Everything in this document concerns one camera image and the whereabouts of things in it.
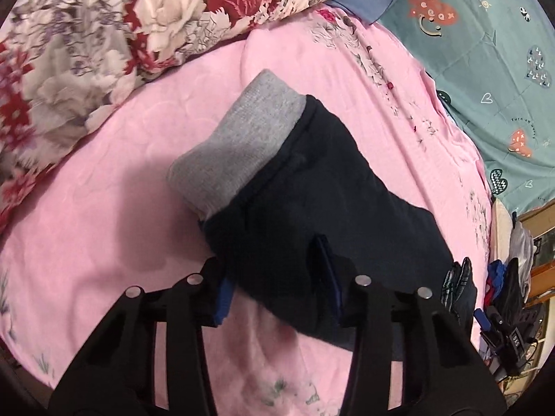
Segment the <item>red garment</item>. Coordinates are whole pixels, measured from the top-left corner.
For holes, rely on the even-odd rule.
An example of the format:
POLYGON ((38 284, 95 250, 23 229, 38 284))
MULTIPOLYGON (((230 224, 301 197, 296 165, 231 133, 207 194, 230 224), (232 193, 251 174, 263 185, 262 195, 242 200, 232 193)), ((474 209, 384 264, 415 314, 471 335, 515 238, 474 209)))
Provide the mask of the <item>red garment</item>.
POLYGON ((491 282, 487 282, 486 286, 485 286, 484 307, 490 306, 491 302, 494 301, 496 296, 497 296, 496 287, 494 285, 492 285, 491 282))

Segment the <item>wooden cabinet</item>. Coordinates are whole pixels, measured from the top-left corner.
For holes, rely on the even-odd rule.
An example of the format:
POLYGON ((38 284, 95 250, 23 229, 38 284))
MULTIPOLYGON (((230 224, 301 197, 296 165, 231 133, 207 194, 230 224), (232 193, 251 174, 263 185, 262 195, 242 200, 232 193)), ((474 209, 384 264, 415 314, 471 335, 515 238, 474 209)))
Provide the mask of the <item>wooden cabinet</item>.
POLYGON ((554 296, 554 200, 525 213, 519 221, 531 232, 535 247, 526 302, 531 307, 554 296))

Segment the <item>blue garment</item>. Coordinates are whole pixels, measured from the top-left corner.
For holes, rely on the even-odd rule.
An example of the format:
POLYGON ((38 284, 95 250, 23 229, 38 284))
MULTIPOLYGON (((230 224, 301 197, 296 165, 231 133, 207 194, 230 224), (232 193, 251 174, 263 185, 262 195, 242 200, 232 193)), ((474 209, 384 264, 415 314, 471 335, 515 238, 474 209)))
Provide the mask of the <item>blue garment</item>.
POLYGON ((492 261, 487 266, 487 280, 488 286, 496 290, 501 290, 504 283, 504 276, 507 266, 499 259, 492 261))

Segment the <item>dark navy bear pants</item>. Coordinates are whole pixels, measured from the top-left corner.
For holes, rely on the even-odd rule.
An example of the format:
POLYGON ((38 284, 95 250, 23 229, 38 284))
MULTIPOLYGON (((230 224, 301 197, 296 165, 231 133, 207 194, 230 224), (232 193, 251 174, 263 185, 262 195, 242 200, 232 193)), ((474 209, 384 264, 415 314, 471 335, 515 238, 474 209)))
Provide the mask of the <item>dark navy bear pants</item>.
POLYGON ((345 125, 264 70, 203 143, 169 169, 230 279, 300 333, 352 349, 339 324, 354 276, 439 297, 464 283, 451 313, 472 329, 477 290, 431 212, 390 192, 345 125))

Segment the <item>red floral pillow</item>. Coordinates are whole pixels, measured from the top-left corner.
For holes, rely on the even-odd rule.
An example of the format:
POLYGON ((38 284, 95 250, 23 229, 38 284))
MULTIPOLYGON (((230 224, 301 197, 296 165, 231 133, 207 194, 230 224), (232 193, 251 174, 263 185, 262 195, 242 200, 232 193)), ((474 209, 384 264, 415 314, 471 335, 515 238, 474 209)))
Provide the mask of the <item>red floral pillow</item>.
POLYGON ((20 0, 1 30, 1 220, 132 92, 326 0, 20 0))

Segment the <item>pink floral bed sheet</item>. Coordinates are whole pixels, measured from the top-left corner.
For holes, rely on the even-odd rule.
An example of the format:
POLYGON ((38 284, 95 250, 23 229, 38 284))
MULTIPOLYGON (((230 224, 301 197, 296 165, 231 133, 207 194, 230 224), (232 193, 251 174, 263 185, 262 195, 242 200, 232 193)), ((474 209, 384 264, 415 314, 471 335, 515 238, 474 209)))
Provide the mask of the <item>pink floral bed sheet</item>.
POLYGON ((382 25, 311 9, 251 31, 140 88, 18 207, 1 248, 1 336, 54 388, 129 286, 170 287, 210 256, 168 168, 203 142, 262 70, 319 99, 400 198, 432 212, 485 287, 483 161, 424 67, 382 25))

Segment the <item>folded black garment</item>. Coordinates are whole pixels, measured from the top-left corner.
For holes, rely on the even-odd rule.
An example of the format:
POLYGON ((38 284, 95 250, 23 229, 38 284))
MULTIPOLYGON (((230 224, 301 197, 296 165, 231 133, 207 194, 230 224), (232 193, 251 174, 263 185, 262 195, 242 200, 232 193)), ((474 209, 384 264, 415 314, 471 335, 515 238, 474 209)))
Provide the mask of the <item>folded black garment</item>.
POLYGON ((517 257, 509 261, 501 291, 492 302, 492 306, 506 319, 519 315, 525 306, 519 282, 518 266, 517 257))

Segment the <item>cream quilted pillow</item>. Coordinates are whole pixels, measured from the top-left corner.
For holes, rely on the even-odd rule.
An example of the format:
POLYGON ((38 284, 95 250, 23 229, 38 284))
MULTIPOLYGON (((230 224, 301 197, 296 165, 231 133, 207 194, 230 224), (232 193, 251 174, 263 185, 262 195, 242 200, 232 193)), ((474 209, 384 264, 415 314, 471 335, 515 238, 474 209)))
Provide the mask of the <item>cream quilted pillow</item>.
POLYGON ((505 206, 495 199, 491 208, 489 260, 501 260, 506 264, 509 258, 513 216, 505 206))

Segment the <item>teal heart print blanket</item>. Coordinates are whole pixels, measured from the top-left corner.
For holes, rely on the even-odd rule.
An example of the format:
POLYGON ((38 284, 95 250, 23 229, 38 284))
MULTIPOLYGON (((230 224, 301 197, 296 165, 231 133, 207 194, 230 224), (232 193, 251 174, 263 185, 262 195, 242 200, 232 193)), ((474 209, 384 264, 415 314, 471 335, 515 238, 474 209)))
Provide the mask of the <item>teal heart print blanket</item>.
POLYGON ((537 0, 397 0, 381 17, 523 214, 554 198, 554 28, 537 0))

